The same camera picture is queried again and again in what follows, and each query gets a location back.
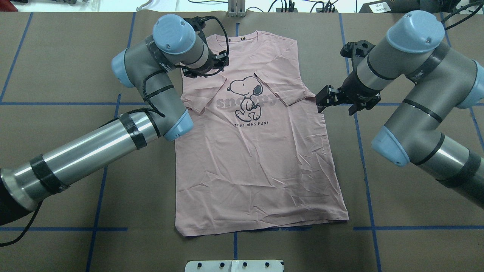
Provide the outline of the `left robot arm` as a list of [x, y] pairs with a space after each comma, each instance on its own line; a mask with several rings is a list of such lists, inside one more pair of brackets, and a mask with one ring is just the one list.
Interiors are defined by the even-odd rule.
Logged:
[[229, 62], [229, 50], [213, 53], [203, 33], [216, 17], [182, 18], [165, 14], [143, 41], [111, 61], [116, 78], [135, 87], [146, 107], [121, 114], [94, 131], [40, 154], [16, 169], [1, 169], [1, 225], [37, 212], [42, 201], [111, 162], [164, 138], [174, 141], [193, 128], [186, 106], [168, 73], [214, 76]]

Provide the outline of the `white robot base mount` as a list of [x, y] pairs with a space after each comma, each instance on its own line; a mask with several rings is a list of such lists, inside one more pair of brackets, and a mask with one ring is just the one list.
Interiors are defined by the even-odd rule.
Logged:
[[282, 260], [197, 260], [185, 265], [185, 272], [284, 272]]

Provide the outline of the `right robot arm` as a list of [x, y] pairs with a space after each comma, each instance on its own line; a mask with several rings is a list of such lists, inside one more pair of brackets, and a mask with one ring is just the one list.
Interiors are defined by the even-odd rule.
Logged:
[[318, 112], [349, 104], [349, 115], [371, 110], [380, 92], [399, 76], [413, 89], [372, 140], [372, 148], [398, 167], [411, 163], [479, 207], [484, 204], [483, 158], [438, 127], [456, 107], [467, 109], [483, 98], [483, 67], [443, 39], [445, 28], [433, 14], [403, 15], [377, 44], [361, 40], [341, 49], [353, 70], [339, 88], [316, 95]]

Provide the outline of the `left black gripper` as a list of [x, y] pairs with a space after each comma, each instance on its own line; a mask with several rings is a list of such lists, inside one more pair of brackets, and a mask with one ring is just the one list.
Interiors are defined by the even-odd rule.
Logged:
[[192, 79], [198, 76], [212, 76], [223, 70], [228, 65], [228, 51], [223, 50], [218, 55], [209, 49], [204, 49], [199, 59], [193, 63], [185, 64], [181, 68], [183, 75]]

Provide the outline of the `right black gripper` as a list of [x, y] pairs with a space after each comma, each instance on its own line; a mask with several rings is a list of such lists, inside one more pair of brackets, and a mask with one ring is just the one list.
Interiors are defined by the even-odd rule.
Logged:
[[322, 113], [327, 107], [350, 104], [349, 115], [353, 116], [358, 111], [371, 110], [377, 105], [381, 101], [381, 91], [368, 88], [357, 78], [348, 77], [341, 87], [325, 85], [316, 94], [317, 111]]

